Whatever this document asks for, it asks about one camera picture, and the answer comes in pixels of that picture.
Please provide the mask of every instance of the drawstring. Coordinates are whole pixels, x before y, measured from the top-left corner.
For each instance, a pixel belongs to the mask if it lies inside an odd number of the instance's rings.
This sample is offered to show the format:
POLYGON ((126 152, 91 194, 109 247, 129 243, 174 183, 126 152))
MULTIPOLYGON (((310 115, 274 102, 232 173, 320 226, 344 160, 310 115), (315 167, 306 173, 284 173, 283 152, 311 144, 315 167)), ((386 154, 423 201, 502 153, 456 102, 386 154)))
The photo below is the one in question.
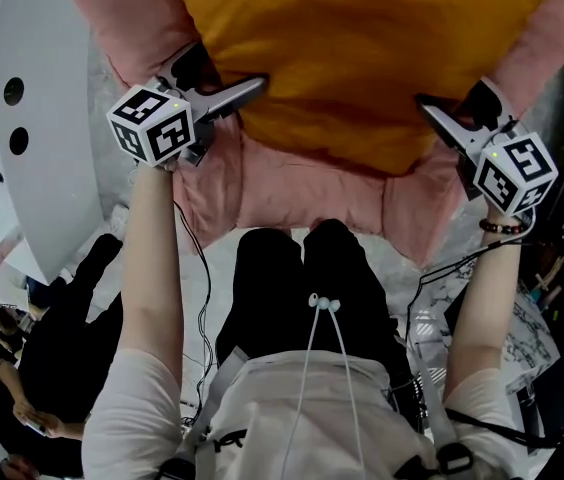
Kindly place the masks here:
POLYGON ((351 397, 351 408, 353 409, 353 424, 355 425, 355 439, 358 445, 358 454, 360 455, 360 464, 362 465, 362 478, 366 478, 366 468, 364 467, 364 455, 362 454, 362 439, 360 437, 360 425, 358 423, 358 411, 355 406, 355 397, 353 396, 353 383, 351 382, 351 372, 349 370, 349 361, 346 356, 346 350, 344 349, 344 340, 342 339, 342 334, 340 333, 340 326, 335 318, 335 312, 340 309, 340 301, 333 300, 330 301, 326 297, 318 297, 316 293, 312 293, 309 297, 309 306, 315 308, 315 318, 313 319, 313 327, 311 329, 311 335, 309 336, 309 344, 306 350, 306 356, 304 358, 304 371, 302 372, 302 382, 300 384, 300 398, 298 400, 298 408, 295 414, 295 421, 293 422, 293 428, 291 429, 291 434, 289 435, 289 441, 286 445, 286 452, 284 454, 284 461, 282 462, 282 475, 280 480, 284 480, 284 473, 286 471, 286 462, 289 458, 289 453, 291 451, 291 443, 293 442, 293 436, 295 435, 295 430, 300 421, 300 414, 302 412, 302 402, 304 401, 304 388, 306 385, 306 376, 309 369, 309 356, 311 354, 311 347, 313 346, 313 338, 315 337, 315 329, 318 325, 318 317, 320 316, 320 310, 328 310, 333 320, 333 325, 335 325, 335 332, 338 335, 338 341, 340 342, 340 350, 342 351, 342 356, 344 357, 344 368, 346 369, 346 380, 349 385, 349 396, 351 397))

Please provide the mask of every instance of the bracelet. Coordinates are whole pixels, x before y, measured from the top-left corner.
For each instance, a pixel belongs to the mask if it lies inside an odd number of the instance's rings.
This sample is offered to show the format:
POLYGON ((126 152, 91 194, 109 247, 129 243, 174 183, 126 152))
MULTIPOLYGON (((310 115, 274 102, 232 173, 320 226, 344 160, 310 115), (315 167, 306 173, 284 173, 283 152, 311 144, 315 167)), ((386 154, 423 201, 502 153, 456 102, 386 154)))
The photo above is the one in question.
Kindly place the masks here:
POLYGON ((497 233, 498 235, 519 235, 526 231, 524 224, 517 226, 503 226, 502 224, 493 224, 486 219, 480 221, 480 228, 487 233, 497 233))

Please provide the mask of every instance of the pink fabric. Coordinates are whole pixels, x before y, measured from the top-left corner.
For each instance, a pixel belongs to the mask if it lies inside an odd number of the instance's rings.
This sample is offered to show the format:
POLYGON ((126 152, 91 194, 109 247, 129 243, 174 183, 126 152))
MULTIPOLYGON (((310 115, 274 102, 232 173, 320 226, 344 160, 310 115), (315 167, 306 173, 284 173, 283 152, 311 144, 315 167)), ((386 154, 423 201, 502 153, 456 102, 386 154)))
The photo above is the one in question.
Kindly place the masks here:
MULTIPOLYGON (((182 0, 74 1, 128 85, 145 82, 197 39, 182 0)), ((564 0, 546 0, 491 77, 522 113, 563 64, 564 0)), ((411 174, 387 179, 272 150, 246 137, 233 116, 216 126, 202 164, 174 175, 173 194, 203 246, 235 227, 306 227, 336 217, 425 264, 463 200, 455 161, 438 143, 411 174)))

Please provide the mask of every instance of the black hole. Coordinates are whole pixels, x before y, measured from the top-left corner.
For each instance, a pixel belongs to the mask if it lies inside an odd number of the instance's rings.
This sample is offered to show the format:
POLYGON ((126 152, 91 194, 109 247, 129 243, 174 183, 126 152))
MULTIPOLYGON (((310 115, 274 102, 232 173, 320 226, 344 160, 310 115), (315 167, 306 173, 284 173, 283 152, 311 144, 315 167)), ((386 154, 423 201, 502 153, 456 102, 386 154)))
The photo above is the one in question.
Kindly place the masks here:
POLYGON ((24 82, 20 78, 11 78, 4 86, 4 101, 7 105, 14 106, 20 103, 24 95, 24 82))
POLYGON ((24 128, 16 128, 9 140, 9 149, 14 155, 21 155, 29 145, 29 132, 24 128))

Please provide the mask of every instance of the orange pillow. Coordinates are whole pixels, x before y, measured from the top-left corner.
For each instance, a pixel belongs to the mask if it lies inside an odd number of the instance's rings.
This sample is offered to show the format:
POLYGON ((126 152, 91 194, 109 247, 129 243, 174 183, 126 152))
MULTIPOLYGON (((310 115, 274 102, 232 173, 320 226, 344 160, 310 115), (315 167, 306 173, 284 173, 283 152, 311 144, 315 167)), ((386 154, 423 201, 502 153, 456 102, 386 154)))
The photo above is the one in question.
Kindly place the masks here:
POLYGON ((434 136, 418 93, 460 100, 542 0, 184 0, 225 83, 267 73, 250 137, 404 174, 434 136))

